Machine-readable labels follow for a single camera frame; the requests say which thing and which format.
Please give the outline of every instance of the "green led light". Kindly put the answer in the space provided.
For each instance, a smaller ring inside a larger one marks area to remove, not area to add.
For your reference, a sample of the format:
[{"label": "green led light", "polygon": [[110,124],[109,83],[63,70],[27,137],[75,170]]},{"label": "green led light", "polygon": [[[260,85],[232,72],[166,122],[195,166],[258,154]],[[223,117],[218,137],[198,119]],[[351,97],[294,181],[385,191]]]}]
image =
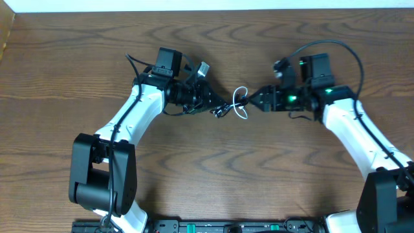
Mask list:
[{"label": "green led light", "polygon": [[296,97],[296,96],[289,96],[289,101],[290,101],[290,102],[293,102],[293,101],[295,101],[297,98],[298,98],[298,97]]}]

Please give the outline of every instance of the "black bracket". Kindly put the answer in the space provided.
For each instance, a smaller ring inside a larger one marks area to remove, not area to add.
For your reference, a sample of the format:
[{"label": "black bracket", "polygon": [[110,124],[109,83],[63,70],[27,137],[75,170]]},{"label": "black bracket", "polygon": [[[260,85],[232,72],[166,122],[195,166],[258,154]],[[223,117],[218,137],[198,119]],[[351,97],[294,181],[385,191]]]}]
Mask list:
[{"label": "black bracket", "polygon": [[[407,169],[413,173],[414,167]],[[361,232],[412,232],[414,229],[414,201],[412,185],[401,181],[402,170],[379,170],[368,174],[356,209],[356,219]],[[397,198],[397,185],[407,193]]]},{"label": "black bracket", "polygon": [[[108,141],[97,135],[80,133],[72,148],[69,199],[87,210],[109,210],[109,172],[93,168],[107,158]],[[126,214],[136,194],[135,147],[128,142],[114,143],[114,216]]]}]

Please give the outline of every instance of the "wood grain surface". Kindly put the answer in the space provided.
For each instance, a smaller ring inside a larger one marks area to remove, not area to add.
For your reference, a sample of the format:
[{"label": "wood grain surface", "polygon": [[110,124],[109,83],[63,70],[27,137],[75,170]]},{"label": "wood grain surface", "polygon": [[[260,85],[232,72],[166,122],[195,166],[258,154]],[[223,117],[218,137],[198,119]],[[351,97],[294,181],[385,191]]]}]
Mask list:
[{"label": "wood grain surface", "polygon": [[[413,155],[414,10],[273,10],[19,14],[0,66],[0,232],[68,232],[96,219],[69,202],[71,148],[131,91],[124,57],[155,62],[159,47],[211,65],[226,99],[276,84],[271,65],[304,43],[340,39],[366,73],[361,100],[373,122]],[[352,56],[328,52],[338,84],[358,84]],[[321,124],[262,113],[157,116],[136,150],[136,200],[151,216],[278,219],[356,208],[364,181]]]}]

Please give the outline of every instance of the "green connector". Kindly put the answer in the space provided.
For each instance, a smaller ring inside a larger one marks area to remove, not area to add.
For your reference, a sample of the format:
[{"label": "green connector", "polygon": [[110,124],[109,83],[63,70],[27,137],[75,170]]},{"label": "green connector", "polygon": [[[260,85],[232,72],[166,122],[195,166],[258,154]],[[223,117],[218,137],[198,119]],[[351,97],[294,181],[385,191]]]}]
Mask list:
[{"label": "green connector", "polygon": [[279,225],[271,225],[270,230],[279,230]]},{"label": "green connector", "polygon": [[187,224],[187,233],[195,233],[195,224]]}]

